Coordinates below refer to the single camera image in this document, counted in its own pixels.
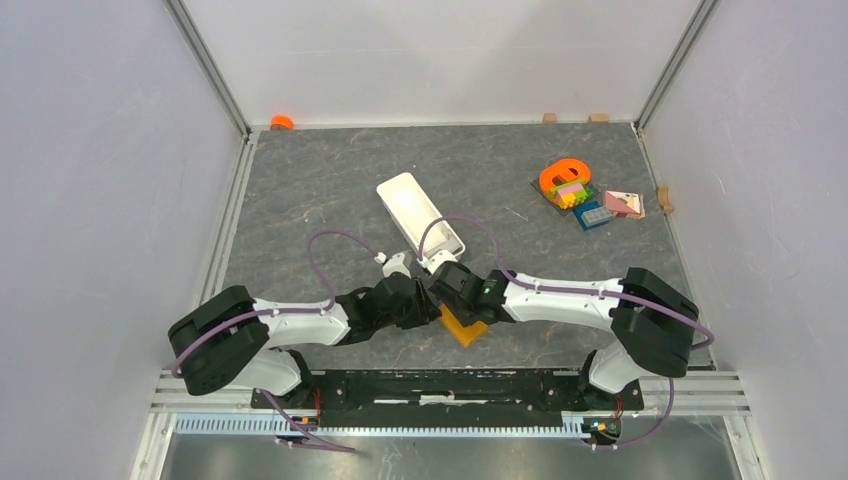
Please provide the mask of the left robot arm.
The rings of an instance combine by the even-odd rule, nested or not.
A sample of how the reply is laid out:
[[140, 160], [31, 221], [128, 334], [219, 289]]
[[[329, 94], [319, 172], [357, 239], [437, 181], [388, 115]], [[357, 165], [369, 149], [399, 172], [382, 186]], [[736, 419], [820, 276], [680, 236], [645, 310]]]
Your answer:
[[362, 343], [382, 329], [419, 328], [439, 316], [422, 281], [401, 273], [325, 303], [271, 302], [231, 286], [170, 327], [171, 370], [192, 396], [236, 385], [302, 407], [313, 397], [314, 381], [294, 346]]

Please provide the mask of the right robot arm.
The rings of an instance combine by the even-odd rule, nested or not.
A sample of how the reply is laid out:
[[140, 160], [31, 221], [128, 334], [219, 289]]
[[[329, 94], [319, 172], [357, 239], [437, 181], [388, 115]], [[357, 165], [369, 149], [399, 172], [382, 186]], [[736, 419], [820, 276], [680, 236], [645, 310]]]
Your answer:
[[547, 321], [613, 335], [590, 353], [577, 382], [580, 400], [602, 408], [647, 375], [682, 378], [689, 369], [699, 309], [653, 272], [631, 267], [622, 278], [565, 281], [493, 270], [480, 277], [448, 261], [430, 293], [463, 325]]

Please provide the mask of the orange card holder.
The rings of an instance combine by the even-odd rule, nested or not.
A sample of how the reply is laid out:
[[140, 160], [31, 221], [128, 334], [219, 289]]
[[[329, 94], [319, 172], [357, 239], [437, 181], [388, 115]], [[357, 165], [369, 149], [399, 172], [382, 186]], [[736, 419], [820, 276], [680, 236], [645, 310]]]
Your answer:
[[489, 330], [488, 325], [480, 321], [475, 322], [471, 326], [463, 326], [451, 310], [444, 304], [439, 307], [439, 310], [442, 326], [464, 348], [468, 348]]

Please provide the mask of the white rectangular tray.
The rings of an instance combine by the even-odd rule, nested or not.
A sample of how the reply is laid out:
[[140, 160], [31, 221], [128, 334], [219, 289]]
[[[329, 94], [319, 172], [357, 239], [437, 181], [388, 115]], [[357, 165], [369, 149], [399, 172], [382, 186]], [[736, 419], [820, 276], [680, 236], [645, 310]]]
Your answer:
[[[384, 207], [404, 238], [417, 251], [428, 225], [442, 216], [410, 172], [404, 172], [376, 187]], [[465, 244], [447, 221], [434, 225], [424, 241], [424, 257], [445, 250], [459, 259]]]

